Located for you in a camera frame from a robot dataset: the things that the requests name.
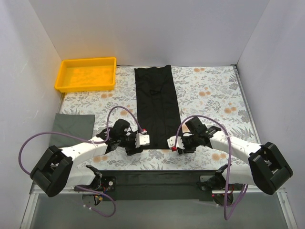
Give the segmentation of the black t shirt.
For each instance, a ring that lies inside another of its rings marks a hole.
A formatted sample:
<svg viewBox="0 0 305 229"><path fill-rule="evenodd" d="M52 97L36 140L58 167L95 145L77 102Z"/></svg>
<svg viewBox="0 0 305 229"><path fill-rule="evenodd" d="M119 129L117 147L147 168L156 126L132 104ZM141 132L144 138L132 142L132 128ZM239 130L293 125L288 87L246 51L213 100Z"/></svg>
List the black t shirt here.
<svg viewBox="0 0 305 229"><path fill-rule="evenodd" d="M168 149L167 139L181 124L172 68L135 68L137 120L147 130L150 144L143 149Z"/></svg>

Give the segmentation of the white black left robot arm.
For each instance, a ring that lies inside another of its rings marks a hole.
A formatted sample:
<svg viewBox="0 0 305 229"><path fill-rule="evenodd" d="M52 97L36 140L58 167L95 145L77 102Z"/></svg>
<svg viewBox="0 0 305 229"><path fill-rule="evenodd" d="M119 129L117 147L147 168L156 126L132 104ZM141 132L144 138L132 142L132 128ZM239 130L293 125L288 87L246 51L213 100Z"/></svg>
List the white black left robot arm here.
<svg viewBox="0 0 305 229"><path fill-rule="evenodd" d="M142 152L150 143L145 129L130 130L130 123L119 119L92 139L70 147L50 146L30 172L30 178L47 194L54 197L66 187L102 191L102 173L97 168L79 165L97 156L103 156L118 147L128 155Z"/></svg>

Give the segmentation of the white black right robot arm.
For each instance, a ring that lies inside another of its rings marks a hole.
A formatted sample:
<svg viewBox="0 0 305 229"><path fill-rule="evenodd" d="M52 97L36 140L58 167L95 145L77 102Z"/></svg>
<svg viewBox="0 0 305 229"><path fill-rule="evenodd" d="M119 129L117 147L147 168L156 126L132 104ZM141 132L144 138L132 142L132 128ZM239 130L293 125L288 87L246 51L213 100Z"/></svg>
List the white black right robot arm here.
<svg viewBox="0 0 305 229"><path fill-rule="evenodd" d="M230 162L222 166L204 182L210 189L225 190L233 184L244 184L257 186L264 193L272 195L293 176L284 156L271 142L262 145L229 136L220 124L208 128L196 115L187 120L186 126L190 130L188 135L175 135L167 140L172 151L193 153L197 147L206 146L246 163L241 167L234 167Z"/></svg>

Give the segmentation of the folded grey t shirt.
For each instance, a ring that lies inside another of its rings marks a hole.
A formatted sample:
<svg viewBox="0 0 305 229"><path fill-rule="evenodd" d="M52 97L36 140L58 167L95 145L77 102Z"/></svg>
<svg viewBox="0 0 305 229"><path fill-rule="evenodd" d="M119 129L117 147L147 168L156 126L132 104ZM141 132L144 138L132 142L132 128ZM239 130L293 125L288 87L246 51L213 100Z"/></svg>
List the folded grey t shirt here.
<svg viewBox="0 0 305 229"><path fill-rule="evenodd" d="M92 114L56 114L52 131L90 140L93 135L95 115ZM81 141L61 135L51 135L49 146L58 148L77 145Z"/></svg>

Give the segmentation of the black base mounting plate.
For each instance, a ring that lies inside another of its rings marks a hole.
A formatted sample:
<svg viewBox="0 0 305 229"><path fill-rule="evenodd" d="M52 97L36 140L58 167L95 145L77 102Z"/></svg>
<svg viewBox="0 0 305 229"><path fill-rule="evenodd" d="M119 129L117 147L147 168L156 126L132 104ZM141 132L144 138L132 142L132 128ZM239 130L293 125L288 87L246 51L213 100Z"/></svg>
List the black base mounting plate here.
<svg viewBox="0 0 305 229"><path fill-rule="evenodd" d="M103 170L92 189L115 200L211 201L212 191L224 192L225 181L215 170Z"/></svg>

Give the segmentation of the floral patterned table mat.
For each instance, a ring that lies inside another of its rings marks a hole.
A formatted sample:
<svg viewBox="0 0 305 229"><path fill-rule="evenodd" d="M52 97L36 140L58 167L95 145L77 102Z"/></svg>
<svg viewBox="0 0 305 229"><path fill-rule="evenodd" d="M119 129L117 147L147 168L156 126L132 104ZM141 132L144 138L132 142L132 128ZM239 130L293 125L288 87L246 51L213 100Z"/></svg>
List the floral patterned table mat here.
<svg viewBox="0 0 305 229"><path fill-rule="evenodd" d="M230 136L259 142L234 67L174 66L172 74L182 119L199 115L207 126L221 123ZM117 68L116 85L112 91L66 94L59 113L94 115L94 134L120 118L135 129L133 117L137 115L137 103L134 68ZM104 156L87 160L86 164L102 170L216 170L228 162L233 168L246 167L245 162L234 156L202 146L190 154L179 155L169 149L149 149L133 156L128 156L119 147Z"/></svg>

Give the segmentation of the yellow plastic tray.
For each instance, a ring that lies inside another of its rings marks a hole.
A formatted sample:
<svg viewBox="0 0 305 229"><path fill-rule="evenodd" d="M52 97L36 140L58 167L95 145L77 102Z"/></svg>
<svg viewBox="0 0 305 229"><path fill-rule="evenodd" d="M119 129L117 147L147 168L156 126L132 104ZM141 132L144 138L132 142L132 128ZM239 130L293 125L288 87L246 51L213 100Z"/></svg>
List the yellow plastic tray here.
<svg viewBox="0 0 305 229"><path fill-rule="evenodd" d="M115 57L63 60L54 87L61 93L113 90L116 67Z"/></svg>

